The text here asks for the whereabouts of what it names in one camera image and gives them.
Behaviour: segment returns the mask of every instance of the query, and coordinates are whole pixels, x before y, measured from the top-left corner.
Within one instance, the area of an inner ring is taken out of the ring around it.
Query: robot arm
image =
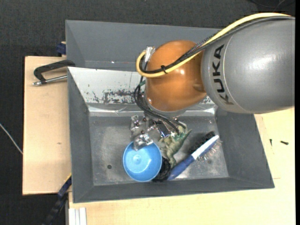
[[[168,117],[206,94],[224,110],[268,113],[294,105],[295,18],[264,13],[245,17],[207,40],[171,41],[152,54],[145,100]]]

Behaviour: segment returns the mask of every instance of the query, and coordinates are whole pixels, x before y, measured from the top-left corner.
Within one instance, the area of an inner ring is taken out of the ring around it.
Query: gray tray
[[[148,41],[141,42],[140,36],[148,37],[148,31],[151,35]],[[166,31],[171,36],[157,36]],[[132,72],[135,57],[147,45],[188,39],[180,36],[185,33],[194,34],[195,39],[202,31],[155,25],[67,22],[68,59],[77,67],[97,68],[69,67],[67,73],[75,203],[274,187],[253,115],[216,111],[215,105],[207,102],[209,99],[180,117],[192,133],[175,157],[178,161],[184,159],[197,139],[213,130],[223,143],[208,161],[196,161],[175,180],[162,183],[135,182],[123,169],[122,153],[131,142],[130,117],[143,115],[131,97],[139,81],[139,75]],[[124,36],[131,40],[127,46]]]

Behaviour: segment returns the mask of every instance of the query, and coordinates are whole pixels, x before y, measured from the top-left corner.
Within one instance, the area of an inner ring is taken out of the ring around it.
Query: metal clamp
[[[67,75],[64,76],[59,76],[51,79],[45,79],[42,75],[42,73],[49,72],[58,68],[63,68],[63,67],[75,67],[75,63],[72,62],[71,60],[63,60],[55,63],[51,63],[48,65],[44,65],[41,67],[38,67],[34,70],[33,74],[34,76],[39,80],[39,82],[34,82],[32,85],[42,85],[45,83],[51,83],[55,82],[61,79],[67,78]]]

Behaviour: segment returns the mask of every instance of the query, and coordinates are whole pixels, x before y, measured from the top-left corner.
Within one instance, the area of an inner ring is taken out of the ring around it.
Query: blue cup
[[[161,165],[161,152],[155,143],[135,151],[133,142],[131,142],[124,150],[123,166],[125,172],[138,182],[147,182],[155,178]]]

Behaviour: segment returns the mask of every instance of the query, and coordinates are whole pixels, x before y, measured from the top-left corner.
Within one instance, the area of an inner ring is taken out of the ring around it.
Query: gray floor
[[[293,0],[256,2],[259,4],[248,0],[0,0],[0,123],[22,147],[23,56],[58,56],[55,47],[65,40],[66,19],[222,28],[257,11],[295,15]],[[56,197],[22,196],[23,158],[2,130],[0,148],[0,224],[41,224]],[[61,215],[54,224],[63,223]]]

